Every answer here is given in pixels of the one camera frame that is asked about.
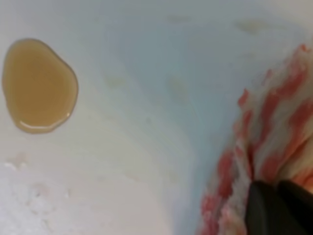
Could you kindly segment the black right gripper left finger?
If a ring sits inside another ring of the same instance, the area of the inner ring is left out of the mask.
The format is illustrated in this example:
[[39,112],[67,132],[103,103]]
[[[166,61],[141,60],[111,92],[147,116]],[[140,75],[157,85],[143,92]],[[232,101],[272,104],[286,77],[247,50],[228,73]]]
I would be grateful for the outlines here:
[[263,182],[249,188],[245,215],[249,235],[299,235],[301,226],[293,218],[275,189]]

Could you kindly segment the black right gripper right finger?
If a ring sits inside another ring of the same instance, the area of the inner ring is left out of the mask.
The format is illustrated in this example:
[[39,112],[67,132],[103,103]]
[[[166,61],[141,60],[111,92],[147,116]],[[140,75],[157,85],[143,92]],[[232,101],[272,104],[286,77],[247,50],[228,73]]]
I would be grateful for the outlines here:
[[309,234],[313,234],[313,194],[291,181],[278,184],[278,194],[295,220]]

